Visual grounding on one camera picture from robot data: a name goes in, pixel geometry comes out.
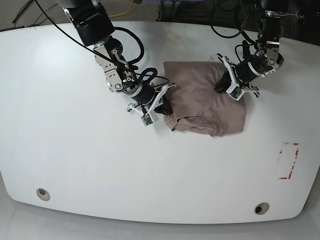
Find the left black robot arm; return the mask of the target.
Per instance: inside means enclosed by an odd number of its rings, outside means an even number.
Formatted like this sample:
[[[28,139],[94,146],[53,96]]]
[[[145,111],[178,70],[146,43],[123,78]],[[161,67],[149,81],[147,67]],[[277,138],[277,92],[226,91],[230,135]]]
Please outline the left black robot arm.
[[[225,36],[218,33],[214,27],[211,29],[218,36],[225,39],[232,39],[239,35],[244,37],[242,44],[243,60],[238,64],[231,63],[227,56],[216,54],[215,57],[221,61],[226,70],[217,82],[215,91],[217,93],[227,93],[233,100],[239,101],[244,94],[253,93],[260,96],[260,90],[252,85],[252,81],[258,77],[264,78],[266,75],[279,70],[284,62],[280,54],[280,38],[283,35],[283,28],[280,22],[281,13],[288,11],[287,0],[257,0],[256,10],[264,15],[259,19],[257,40],[253,41],[244,32],[249,16],[244,18],[243,24],[238,26],[238,33]]]

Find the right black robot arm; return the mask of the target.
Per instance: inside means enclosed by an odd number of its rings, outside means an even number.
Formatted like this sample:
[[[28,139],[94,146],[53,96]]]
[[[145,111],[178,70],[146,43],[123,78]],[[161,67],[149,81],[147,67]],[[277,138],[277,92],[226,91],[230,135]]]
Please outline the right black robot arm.
[[[144,57],[145,48],[137,35],[126,28],[115,27],[98,0],[58,0],[57,4],[76,29],[81,45],[85,48],[93,46],[92,52],[104,71],[109,90],[133,99],[134,102],[127,107],[128,112],[139,114],[147,126],[157,121],[158,114],[169,116],[173,113],[165,97],[170,89],[168,79],[154,84],[153,80],[159,77],[154,67],[138,72],[136,63]],[[125,60],[122,43],[112,37],[115,31],[125,32],[136,41],[140,49],[138,57]]]

